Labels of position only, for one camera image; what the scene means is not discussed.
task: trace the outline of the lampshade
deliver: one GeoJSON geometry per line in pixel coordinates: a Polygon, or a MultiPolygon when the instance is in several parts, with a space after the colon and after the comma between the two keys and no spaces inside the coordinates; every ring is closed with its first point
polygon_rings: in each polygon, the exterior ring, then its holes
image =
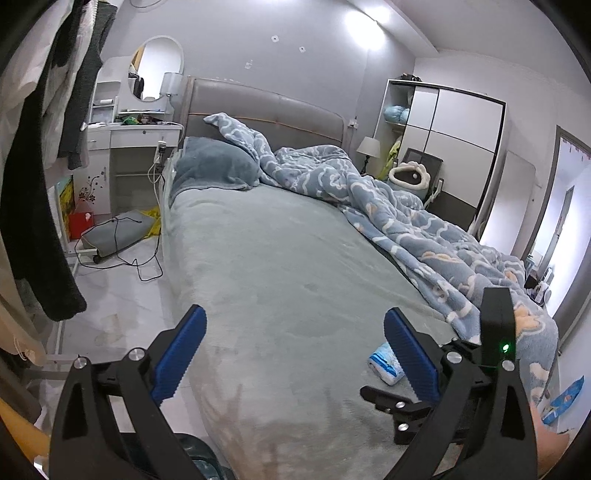
{"type": "Polygon", "coordinates": [[[363,155],[379,158],[381,156],[379,140],[371,137],[365,137],[357,151],[363,155]]]}
{"type": "Polygon", "coordinates": [[[162,79],[160,86],[160,95],[173,96],[180,93],[181,81],[183,80],[182,73],[166,72],[162,79]]]}

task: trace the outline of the upholstered headboard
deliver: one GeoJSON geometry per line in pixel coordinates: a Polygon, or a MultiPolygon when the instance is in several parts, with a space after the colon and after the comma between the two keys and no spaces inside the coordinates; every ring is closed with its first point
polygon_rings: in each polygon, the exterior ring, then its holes
{"type": "Polygon", "coordinates": [[[219,80],[189,77],[177,119],[189,137],[222,139],[217,128],[203,122],[224,112],[266,136],[273,151],[331,144],[345,148],[345,119],[309,103],[277,93],[219,80]]]}

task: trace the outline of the blue comforter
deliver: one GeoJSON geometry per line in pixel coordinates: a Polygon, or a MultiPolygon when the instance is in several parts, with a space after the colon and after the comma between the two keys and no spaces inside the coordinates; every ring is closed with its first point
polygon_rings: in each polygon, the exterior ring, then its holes
{"type": "Polygon", "coordinates": [[[267,139],[225,113],[208,116],[230,142],[260,165],[260,180],[334,204],[362,235],[389,252],[427,303],[458,335],[480,341],[485,287],[509,287],[517,324],[517,357],[526,390],[538,401],[548,380],[558,341],[554,320],[524,291],[523,263],[485,247],[458,226],[423,209],[421,200],[362,177],[347,154],[333,145],[273,153],[267,139]]]}

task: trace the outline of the pillow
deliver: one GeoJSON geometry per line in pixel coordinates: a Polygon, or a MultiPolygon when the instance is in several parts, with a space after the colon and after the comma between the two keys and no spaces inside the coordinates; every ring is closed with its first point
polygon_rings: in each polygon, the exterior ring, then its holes
{"type": "Polygon", "coordinates": [[[205,137],[185,139],[175,171],[170,205],[185,190],[249,190],[259,184],[261,176],[261,168],[246,151],[205,137]]]}

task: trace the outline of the gray fitted sheet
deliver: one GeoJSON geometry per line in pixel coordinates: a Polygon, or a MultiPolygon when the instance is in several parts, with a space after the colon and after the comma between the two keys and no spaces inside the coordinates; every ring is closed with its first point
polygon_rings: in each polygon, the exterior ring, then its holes
{"type": "MultiPolygon", "coordinates": [[[[175,317],[207,312],[187,375],[236,476],[383,478],[404,449],[359,389],[389,388],[366,363],[384,313],[399,306],[436,341],[454,336],[396,267],[336,208],[265,185],[180,193],[163,245],[175,317]]],[[[414,397],[406,379],[392,390],[414,397]]]]}

